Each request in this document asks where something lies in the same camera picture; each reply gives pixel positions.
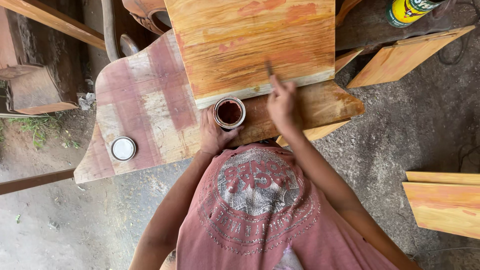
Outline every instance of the stain can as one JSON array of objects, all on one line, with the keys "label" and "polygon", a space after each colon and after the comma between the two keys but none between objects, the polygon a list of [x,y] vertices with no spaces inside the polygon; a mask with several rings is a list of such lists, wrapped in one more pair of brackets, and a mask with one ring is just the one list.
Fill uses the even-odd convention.
[{"label": "stain can", "polygon": [[443,0],[388,0],[385,15],[392,26],[403,28],[411,25],[441,3]]},{"label": "stain can", "polygon": [[127,161],[133,158],[137,151],[137,146],[132,139],[122,136],[113,141],[110,150],[114,159]]},{"label": "stain can", "polygon": [[215,122],[225,128],[234,129],[245,120],[245,105],[236,97],[219,99],[213,108]]}]

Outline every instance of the t-shirt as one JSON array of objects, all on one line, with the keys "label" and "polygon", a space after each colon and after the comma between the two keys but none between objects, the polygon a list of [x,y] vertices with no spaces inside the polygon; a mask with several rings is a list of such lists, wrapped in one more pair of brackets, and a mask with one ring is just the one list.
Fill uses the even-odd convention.
[{"label": "t-shirt", "polygon": [[288,250],[307,270],[396,269],[288,150],[254,143],[215,157],[180,227],[177,269],[271,270]]}]

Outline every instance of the can lid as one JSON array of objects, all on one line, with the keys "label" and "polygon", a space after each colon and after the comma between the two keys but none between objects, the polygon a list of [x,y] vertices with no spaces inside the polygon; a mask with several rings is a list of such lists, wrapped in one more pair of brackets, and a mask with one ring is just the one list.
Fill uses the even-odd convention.
[{"label": "can lid", "polygon": [[127,161],[135,155],[136,146],[132,139],[123,136],[113,141],[111,151],[116,160]]}]

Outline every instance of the right hand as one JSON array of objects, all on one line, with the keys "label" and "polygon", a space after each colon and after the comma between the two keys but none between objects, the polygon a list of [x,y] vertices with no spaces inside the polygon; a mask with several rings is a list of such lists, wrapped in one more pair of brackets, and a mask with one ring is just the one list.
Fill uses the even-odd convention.
[{"label": "right hand", "polygon": [[275,75],[270,76],[272,92],[268,95],[267,110],[277,130],[283,134],[297,128],[295,102],[297,87],[295,82],[281,83]]}]

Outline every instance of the grass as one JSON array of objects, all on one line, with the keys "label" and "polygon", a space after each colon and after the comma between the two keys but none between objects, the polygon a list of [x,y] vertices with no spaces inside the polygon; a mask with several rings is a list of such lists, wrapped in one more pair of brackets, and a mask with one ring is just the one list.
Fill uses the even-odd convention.
[{"label": "grass", "polygon": [[64,142],[64,144],[62,145],[65,148],[74,147],[78,149],[78,147],[80,146],[79,143],[74,142],[61,134],[60,117],[61,114],[57,114],[57,116],[55,117],[45,115],[41,117],[9,118],[8,122],[20,124],[20,131],[22,132],[31,132],[32,142],[37,150],[43,147],[48,136],[53,136],[54,138],[61,138]]}]

